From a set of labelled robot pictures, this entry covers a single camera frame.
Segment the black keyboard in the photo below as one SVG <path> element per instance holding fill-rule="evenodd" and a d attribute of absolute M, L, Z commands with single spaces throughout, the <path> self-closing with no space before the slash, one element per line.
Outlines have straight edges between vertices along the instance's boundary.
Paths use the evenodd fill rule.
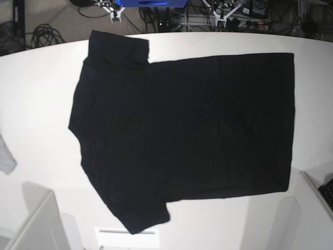
<path fill-rule="evenodd" d="M 329 207 L 333 209 L 333 179 L 331 179 L 328 183 L 320 186 L 318 190 Z"/>

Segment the left white partition panel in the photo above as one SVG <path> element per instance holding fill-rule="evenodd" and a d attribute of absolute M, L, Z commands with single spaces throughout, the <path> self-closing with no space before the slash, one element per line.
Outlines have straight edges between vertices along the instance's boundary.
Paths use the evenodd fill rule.
<path fill-rule="evenodd" d="M 52 190 L 46 191 L 5 248 L 31 250 L 71 248 Z"/>

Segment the grey cloth at left edge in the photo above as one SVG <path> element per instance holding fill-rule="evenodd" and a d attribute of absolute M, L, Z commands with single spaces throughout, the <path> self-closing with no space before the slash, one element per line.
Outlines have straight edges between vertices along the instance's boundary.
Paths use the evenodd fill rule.
<path fill-rule="evenodd" d="M 0 138 L 0 168 L 4 174 L 10 174 L 15 169 L 17 163 L 4 142 L 2 136 Z"/>

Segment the black T-shirt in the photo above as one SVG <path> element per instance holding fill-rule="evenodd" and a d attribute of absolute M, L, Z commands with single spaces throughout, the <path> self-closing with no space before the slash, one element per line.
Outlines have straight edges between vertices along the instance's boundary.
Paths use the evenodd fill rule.
<path fill-rule="evenodd" d="M 294 55 L 148 62 L 149 43 L 93 31 L 69 130 L 81 165 L 131 234 L 166 204 L 288 190 Z"/>

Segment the white slotted tray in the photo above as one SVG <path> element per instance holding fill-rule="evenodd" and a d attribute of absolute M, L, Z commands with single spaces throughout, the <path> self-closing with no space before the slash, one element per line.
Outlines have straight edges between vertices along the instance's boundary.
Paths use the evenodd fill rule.
<path fill-rule="evenodd" d="M 130 234 L 124 228 L 95 227 L 97 242 L 100 246 L 124 248 L 159 248 L 159 230 L 148 229 L 137 234 Z"/>

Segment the right white partition panel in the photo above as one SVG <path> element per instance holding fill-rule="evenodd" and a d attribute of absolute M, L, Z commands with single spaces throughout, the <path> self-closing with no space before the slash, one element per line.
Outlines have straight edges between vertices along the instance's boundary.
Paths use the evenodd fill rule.
<path fill-rule="evenodd" d="M 300 222 L 292 249 L 332 249 L 332 211 L 312 180 L 301 172 L 294 190 Z"/>

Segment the white partition panel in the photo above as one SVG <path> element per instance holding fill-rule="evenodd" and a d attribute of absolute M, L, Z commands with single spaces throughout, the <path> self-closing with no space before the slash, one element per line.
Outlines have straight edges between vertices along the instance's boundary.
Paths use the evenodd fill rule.
<path fill-rule="evenodd" d="M 52 190 L 46 191 L 5 248 L 31 250 L 71 248 Z"/>
<path fill-rule="evenodd" d="M 301 172 L 294 190 L 300 222 L 292 249 L 332 249 L 332 211 L 312 180 Z"/>

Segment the blue box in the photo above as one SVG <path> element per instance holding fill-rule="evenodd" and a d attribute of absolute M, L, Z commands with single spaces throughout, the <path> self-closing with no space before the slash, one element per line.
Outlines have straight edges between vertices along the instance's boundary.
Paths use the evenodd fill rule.
<path fill-rule="evenodd" d="M 120 0 L 122 7 L 184 7 L 187 0 Z"/>

